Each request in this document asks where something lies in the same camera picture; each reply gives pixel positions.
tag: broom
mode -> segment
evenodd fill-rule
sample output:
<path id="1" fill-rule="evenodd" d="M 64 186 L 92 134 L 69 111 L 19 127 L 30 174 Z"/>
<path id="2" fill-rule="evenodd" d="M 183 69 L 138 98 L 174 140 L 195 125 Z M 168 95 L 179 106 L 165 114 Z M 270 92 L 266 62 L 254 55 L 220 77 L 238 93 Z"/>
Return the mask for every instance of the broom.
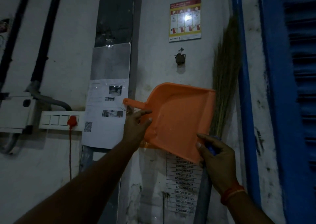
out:
<path id="1" fill-rule="evenodd" d="M 215 49 L 213 67 L 213 89 L 216 91 L 215 111 L 210 126 L 210 135 L 221 138 L 231 102 L 235 94 L 238 74 L 241 67 L 239 25 L 237 16 L 232 16 L 223 31 L 222 41 Z M 209 209 L 212 182 L 203 168 L 200 191 L 194 216 L 194 224 L 206 223 Z"/>

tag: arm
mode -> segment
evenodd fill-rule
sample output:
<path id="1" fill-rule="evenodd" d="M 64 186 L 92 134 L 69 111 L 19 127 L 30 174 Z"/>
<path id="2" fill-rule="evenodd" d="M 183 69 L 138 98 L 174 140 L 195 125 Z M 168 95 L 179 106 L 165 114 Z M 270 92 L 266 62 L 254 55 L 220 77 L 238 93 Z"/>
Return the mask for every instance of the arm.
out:
<path id="1" fill-rule="evenodd" d="M 223 195 L 234 183 L 238 183 L 236 178 L 235 152 L 216 138 L 205 134 L 198 134 L 197 136 L 211 142 L 214 147 L 220 150 L 219 154 L 213 156 L 204 145 L 197 144 L 214 188 L 220 195 Z M 236 223 L 273 224 L 273 221 L 254 204 L 245 192 L 238 192 L 232 195 L 227 200 L 227 207 Z"/>
<path id="2" fill-rule="evenodd" d="M 149 113 L 151 111 L 139 111 L 130 116 L 124 125 L 123 139 L 119 144 L 15 223 L 97 223 L 151 124 L 151 119 L 139 124 L 140 117 Z"/>

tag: white sticker label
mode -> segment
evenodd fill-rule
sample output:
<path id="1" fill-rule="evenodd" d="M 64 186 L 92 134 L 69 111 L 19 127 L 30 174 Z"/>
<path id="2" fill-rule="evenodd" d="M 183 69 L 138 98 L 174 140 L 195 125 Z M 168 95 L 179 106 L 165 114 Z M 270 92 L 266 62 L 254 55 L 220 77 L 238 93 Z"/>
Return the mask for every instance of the white sticker label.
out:
<path id="1" fill-rule="evenodd" d="M 200 189 L 200 166 L 167 154 L 166 208 L 183 214 L 194 214 Z"/>

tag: orange dustpan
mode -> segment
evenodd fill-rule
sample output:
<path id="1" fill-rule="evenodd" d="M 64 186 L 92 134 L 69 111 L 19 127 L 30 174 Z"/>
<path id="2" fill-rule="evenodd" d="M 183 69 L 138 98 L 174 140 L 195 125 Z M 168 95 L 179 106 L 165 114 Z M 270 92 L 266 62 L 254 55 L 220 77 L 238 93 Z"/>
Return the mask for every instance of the orange dustpan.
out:
<path id="1" fill-rule="evenodd" d="M 214 114 L 215 91 L 199 87 L 162 83 L 152 90 L 147 102 L 125 98 L 123 103 L 153 112 L 153 122 L 144 140 L 190 162 L 198 163 L 196 133 L 207 134 Z"/>

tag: black conduit pipe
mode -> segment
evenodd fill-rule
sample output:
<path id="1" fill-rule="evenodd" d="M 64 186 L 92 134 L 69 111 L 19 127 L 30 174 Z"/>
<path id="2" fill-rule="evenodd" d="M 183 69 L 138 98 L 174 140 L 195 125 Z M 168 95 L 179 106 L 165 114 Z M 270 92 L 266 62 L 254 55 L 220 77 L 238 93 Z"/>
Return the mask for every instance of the black conduit pipe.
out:
<path id="1" fill-rule="evenodd" d="M 27 7 L 28 0 L 20 0 L 18 9 L 15 13 L 14 22 L 7 40 L 4 53 L 0 63 L 0 91 L 4 85 L 10 62 L 12 61 L 12 53 L 16 43 L 16 38 L 19 34 L 22 19 Z"/>
<path id="2" fill-rule="evenodd" d="M 31 78 L 31 82 L 38 81 L 39 85 L 42 82 L 46 60 L 48 59 L 47 54 L 48 54 L 49 44 L 52 38 L 52 32 L 53 32 L 54 23 L 55 23 L 57 11 L 58 11 L 59 2 L 60 0 L 51 1 L 51 5 L 49 7 L 49 11 L 48 11 L 48 15 L 47 15 L 47 19 L 46 19 L 46 23 L 44 27 L 42 41 L 39 47 L 39 53 L 37 55 L 36 64 L 34 67 L 32 78 Z"/>

